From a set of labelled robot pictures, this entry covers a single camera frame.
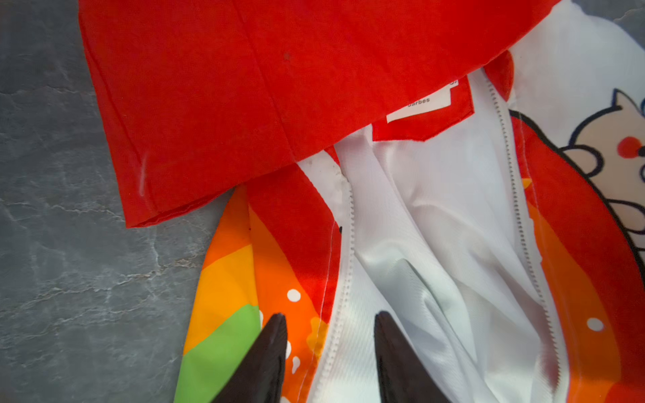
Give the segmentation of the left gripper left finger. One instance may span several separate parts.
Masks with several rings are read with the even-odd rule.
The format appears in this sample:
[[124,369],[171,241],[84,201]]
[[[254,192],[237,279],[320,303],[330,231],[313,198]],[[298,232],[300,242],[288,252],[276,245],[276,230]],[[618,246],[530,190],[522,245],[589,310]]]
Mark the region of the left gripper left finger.
[[282,399],[286,371],[287,319],[271,316],[238,369],[212,403],[275,403]]

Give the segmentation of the rainbow red kids jacket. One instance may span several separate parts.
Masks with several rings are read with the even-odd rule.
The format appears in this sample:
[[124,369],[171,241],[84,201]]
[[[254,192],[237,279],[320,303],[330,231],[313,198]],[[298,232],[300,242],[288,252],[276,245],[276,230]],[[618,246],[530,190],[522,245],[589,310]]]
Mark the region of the rainbow red kids jacket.
[[280,402],[644,399],[644,50],[571,1],[82,1],[126,224],[230,198],[177,402],[272,315]]

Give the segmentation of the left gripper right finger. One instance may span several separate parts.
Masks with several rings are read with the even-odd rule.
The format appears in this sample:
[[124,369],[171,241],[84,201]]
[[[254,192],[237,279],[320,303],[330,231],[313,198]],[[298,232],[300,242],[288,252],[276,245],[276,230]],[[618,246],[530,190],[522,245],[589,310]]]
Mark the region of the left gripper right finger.
[[381,402],[449,403],[389,312],[376,315],[374,336]]

